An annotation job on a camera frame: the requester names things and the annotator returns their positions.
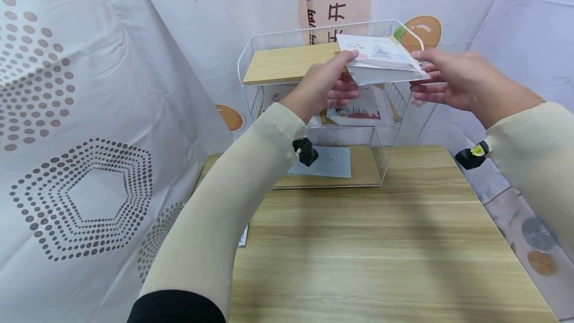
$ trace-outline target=green leaf print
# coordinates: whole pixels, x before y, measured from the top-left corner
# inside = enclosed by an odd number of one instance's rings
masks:
[[[401,25],[394,33],[395,39],[401,44],[403,44],[403,35],[405,35],[405,32],[407,32],[407,28],[405,28],[404,25]]]

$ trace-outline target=dotted pentagon pattern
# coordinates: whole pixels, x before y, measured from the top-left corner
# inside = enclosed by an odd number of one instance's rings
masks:
[[[140,251],[138,252],[138,273],[142,279],[142,283],[145,282],[151,264],[163,240],[167,237],[169,230],[175,223],[184,205],[184,203],[178,202],[175,205],[166,207],[166,209],[159,214],[159,217],[155,219],[155,224],[151,226],[150,231],[142,241]]]
[[[70,114],[72,62],[52,36],[16,0],[0,0],[0,150],[37,142]]]
[[[114,172],[121,178],[124,202],[89,202],[89,197],[86,202],[73,201],[70,190],[95,170]],[[12,204],[53,262],[125,247],[147,215],[151,194],[150,153],[100,138],[47,160],[13,184],[9,192]],[[113,217],[85,219],[81,207],[87,204],[117,205],[119,209]]]

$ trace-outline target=paper booklet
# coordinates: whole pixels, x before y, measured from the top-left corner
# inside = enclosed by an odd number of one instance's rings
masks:
[[[361,86],[359,98],[349,100],[346,108],[328,109],[326,116],[339,126],[392,126],[393,110],[384,89]]]
[[[313,146],[317,160],[306,167],[299,161],[289,169],[289,176],[325,176],[351,178],[351,149],[348,147]]]
[[[261,107],[261,114],[265,112],[271,106],[272,103],[278,103],[282,100],[288,93],[293,91],[296,85],[268,85],[265,86],[264,89],[264,96],[263,96],[263,105]],[[308,128],[317,128],[322,127],[321,124],[321,117],[319,115],[313,116],[309,123],[307,124]]]
[[[358,50],[347,64],[358,85],[385,84],[428,79],[420,63],[393,37],[337,34],[340,50]]]

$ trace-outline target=black sleeve cuff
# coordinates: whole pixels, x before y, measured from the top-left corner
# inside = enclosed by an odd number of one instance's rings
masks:
[[[211,300],[197,293],[165,290],[140,297],[128,323],[225,323],[225,317]]]

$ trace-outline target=hand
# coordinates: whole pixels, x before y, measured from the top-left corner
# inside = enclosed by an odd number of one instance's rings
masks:
[[[305,123],[322,110],[345,107],[349,99],[359,97],[359,88],[350,75],[342,73],[345,65],[353,61],[358,51],[341,51],[328,62],[313,64],[303,80],[281,104],[295,112]]]
[[[471,111],[485,128],[544,101],[510,80],[479,54],[452,55],[429,49],[412,55],[419,61],[429,62],[423,69],[430,75],[428,80],[411,82],[413,97]]]

